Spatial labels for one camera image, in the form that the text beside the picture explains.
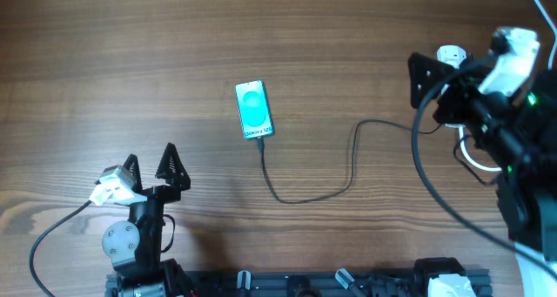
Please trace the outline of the cyan screen smartphone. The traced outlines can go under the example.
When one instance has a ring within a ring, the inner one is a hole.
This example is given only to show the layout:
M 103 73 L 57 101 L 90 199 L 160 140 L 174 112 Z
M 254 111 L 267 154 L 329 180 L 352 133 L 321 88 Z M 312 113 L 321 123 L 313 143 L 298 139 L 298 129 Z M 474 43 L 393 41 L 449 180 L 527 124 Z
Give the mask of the cyan screen smartphone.
M 262 80 L 236 84 L 238 114 L 245 139 L 271 136 L 274 127 Z

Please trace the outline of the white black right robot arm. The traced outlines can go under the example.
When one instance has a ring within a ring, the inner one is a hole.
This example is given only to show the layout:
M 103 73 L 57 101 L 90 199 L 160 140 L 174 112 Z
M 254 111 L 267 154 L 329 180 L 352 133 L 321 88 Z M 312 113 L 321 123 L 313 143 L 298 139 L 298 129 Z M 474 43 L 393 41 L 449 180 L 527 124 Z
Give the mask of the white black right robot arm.
M 455 69 L 419 53 L 408 58 L 411 105 L 416 109 L 412 127 L 413 162 L 426 189 L 455 220 L 481 237 L 517 254 L 526 296 L 556 294 L 556 71 L 539 73 L 518 106 L 500 91 L 480 90 L 499 60 L 489 55 L 466 61 Z M 477 147 L 500 167 L 495 179 L 498 208 L 507 229 L 501 240 L 463 218 L 436 191 L 419 154 L 418 134 L 431 101 L 440 124 L 463 124 Z

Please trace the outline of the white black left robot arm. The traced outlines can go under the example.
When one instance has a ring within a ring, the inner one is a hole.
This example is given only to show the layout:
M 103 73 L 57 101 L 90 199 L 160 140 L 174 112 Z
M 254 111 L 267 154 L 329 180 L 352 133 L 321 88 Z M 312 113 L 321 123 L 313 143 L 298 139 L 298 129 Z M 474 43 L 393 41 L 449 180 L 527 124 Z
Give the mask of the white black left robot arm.
M 142 187 L 138 158 L 132 154 L 123 165 L 103 171 L 90 201 L 97 206 L 112 203 L 129 209 L 128 219 L 107 228 L 102 238 L 114 274 L 107 277 L 107 296 L 193 296 L 197 288 L 174 260 L 161 260 L 173 241 L 162 243 L 164 220 L 174 222 L 164 206 L 181 200 L 191 188 L 176 146 L 169 143 L 162 155 L 156 178 L 164 184 Z

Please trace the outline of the white power strip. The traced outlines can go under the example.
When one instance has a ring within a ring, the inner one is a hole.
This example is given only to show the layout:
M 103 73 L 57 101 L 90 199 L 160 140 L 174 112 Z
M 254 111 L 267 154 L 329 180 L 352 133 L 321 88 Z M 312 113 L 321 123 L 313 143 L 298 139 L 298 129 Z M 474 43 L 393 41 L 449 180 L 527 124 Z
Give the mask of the white power strip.
M 440 46 L 436 52 L 437 60 L 458 69 L 467 58 L 466 51 L 457 45 L 447 44 Z

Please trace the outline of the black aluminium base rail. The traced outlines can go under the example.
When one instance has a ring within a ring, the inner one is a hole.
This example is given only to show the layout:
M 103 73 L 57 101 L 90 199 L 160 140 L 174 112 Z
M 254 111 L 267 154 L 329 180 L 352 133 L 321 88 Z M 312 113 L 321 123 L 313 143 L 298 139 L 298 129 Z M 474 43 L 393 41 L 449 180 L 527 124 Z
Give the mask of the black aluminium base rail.
M 238 273 L 187 272 L 175 280 L 163 275 L 125 280 L 112 275 L 106 296 L 491 296 L 491 277 L 486 269 L 434 273 L 406 269 L 368 272 Z

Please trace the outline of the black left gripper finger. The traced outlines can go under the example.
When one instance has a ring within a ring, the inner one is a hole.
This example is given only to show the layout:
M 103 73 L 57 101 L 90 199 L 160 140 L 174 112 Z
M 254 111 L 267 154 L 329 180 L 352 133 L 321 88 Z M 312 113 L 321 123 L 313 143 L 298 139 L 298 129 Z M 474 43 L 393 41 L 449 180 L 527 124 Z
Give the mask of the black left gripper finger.
M 125 160 L 123 167 L 129 171 L 134 178 L 134 185 L 132 187 L 133 191 L 142 191 L 142 180 L 139 169 L 138 157 L 135 154 L 130 154 Z
M 191 179 L 173 143 L 166 145 L 155 177 L 163 179 L 167 185 L 178 190 L 189 190 L 191 188 Z

